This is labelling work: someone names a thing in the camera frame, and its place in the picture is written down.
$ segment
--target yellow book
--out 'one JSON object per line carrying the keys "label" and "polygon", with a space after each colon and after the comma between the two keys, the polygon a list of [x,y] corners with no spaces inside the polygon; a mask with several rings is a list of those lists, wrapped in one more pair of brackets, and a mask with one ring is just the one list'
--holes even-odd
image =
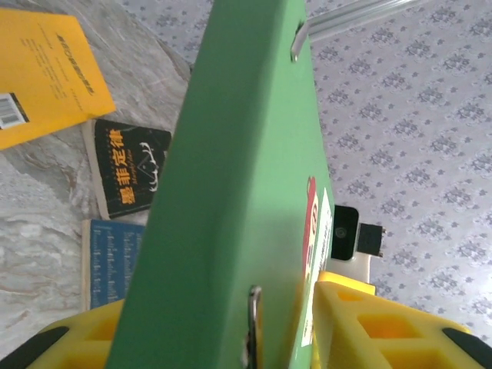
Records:
{"label": "yellow book", "polygon": [[115,110],[70,15],[0,8],[0,149]]}

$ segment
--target gray marble surface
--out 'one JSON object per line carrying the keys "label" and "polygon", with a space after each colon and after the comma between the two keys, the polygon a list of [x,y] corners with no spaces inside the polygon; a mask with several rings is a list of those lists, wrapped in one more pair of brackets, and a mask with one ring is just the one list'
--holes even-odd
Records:
{"label": "gray marble surface", "polygon": [[[75,15],[117,121],[174,129],[188,64],[117,3],[37,0],[1,7]],[[99,218],[80,127],[0,152],[0,357],[81,307],[81,221]],[[146,214],[131,220],[144,222]]]}

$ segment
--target green panel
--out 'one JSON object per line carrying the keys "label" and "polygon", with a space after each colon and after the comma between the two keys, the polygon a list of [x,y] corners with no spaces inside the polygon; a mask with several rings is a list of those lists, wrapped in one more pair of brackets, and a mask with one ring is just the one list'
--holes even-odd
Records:
{"label": "green panel", "polygon": [[291,327],[310,176],[334,205],[309,41],[290,57],[305,16],[215,0],[107,368],[240,368],[253,284],[264,369],[309,368]]}

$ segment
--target barcode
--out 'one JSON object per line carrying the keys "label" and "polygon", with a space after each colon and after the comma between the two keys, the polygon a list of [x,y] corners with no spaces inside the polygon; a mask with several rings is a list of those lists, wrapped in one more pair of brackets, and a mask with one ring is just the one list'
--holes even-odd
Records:
{"label": "barcode", "polygon": [[0,94],[0,128],[6,129],[26,123],[11,94]]}

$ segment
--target black rubber pad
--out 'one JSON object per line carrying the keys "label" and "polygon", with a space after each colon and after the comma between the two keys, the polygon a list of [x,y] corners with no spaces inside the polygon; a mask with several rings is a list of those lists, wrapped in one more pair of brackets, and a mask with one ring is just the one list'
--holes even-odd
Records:
{"label": "black rubber pad", "polygon": [[0,369],[26,369],[67,332],[68,327],[56,327],[36,334],[0,361]]}
{"label": "black rubber pad", "polygon": [[480,338],[454,328],[444,328],[443,332],[478,364],[492,369],[492,347]]}

